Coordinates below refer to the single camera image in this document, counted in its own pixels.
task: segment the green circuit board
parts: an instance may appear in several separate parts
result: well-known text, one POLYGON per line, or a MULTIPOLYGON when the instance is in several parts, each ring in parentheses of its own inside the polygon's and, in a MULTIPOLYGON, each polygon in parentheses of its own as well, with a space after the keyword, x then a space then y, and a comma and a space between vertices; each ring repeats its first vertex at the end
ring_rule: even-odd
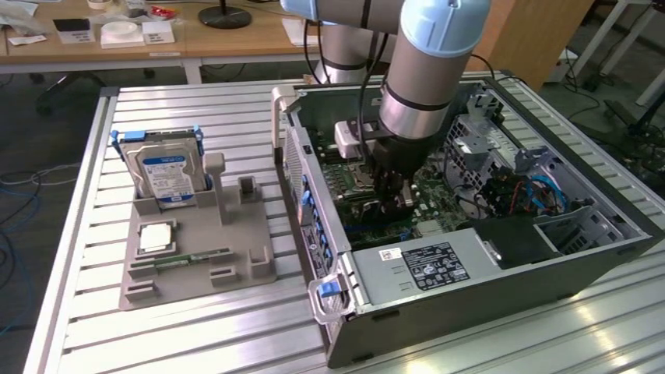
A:
POLYGON ((413 179, 419 192, 413 214, 388 224, 360 223, 363 206, 377 200, 365 166, 361 163, 323 164, 323 174, 353 249, 455 231, 469 220, 455 193, 431 165, 425 165, 413 179))

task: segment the aluminum extrusion table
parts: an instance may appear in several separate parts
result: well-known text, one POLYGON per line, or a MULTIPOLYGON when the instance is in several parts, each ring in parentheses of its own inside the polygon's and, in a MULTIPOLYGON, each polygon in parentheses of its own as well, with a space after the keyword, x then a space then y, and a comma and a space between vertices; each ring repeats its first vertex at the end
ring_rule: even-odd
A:
MULTIPOLYGON (((635 372, 665 368, 665 250, 660 245, 573 298, 339 370, 326 366, 271 158, 271 89, 299 80, 122 89, 99 100, 26 372, 635 372), (263 184, 280 275, 275 284, 122 312, 134 186, 108 133, 200 125, 230 184, 263 184)), ((521 83, 503 81, 629 201, 665 227, 664 201, 521 83)), ((525 146, 520 118, 505 126, 525 146)))

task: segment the white box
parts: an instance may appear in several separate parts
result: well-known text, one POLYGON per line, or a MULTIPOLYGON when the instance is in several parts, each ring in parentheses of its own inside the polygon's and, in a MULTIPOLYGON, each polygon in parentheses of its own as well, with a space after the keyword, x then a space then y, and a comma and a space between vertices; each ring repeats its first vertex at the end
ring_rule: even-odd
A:
POLYGON ((143 47, 144 45, 144 37, 139 31, 136 33, 132 33, 131 35, 124 36, 123 38, 114 37, 112 35, 102 33, 103 49, 143 47))
POLYGON ((176 37, 174 36, 174 30, 171 28, 171 22, 144 22, 143 27, 146 44, 164 44, 176 42, 176 37))
POLYGON ((561 55, 559 57, 557 65, 552 73, 549 74, 547 83, 555 83, 564 81, 564 77, 571 71, 571 68, 575 65, 575 62, 579 60, 579 56, 569 50, 564 49, 561 55))

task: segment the sticker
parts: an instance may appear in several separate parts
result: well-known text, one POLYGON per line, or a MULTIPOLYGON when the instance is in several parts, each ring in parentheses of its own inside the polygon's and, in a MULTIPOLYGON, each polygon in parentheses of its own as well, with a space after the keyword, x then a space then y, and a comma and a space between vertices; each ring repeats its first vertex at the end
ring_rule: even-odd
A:
POLYGON ((379 256, 381 256, 383 261, 388 261, 389 259, 401 259, 403 258, 403 250, 400 248, 391 248, 379 251, 379 256))
POLYGON ((178 57, 180 52, 151 52, 150 57, 178 57))
POLYGON ((24 45, 46 41, 44 35, 38 35, 36 37, 10 37, 7 39, 12 45, 24 45))
POLYGON ((144 160, 146 174, 155 197, 166 203, 188 200, 195 195, 190 175, 183 171, 186 166, 184 156, 147 158, 144 160))
POLYGON ((432 290, 469 279, 467 269, 449 243, 403 252, 417 288, 432 290))

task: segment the round lamp base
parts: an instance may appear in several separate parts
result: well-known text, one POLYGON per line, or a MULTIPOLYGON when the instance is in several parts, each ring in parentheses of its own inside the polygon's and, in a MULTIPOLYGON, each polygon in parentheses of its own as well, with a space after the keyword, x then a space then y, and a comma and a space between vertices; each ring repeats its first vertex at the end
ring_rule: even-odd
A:
POLYGON ((222 14, 222 7, 214 6, 199 12, 199 20, 215 29, 239 29, 252 23, 252 14, 232 6, 227 7, 227 14, 222 14))

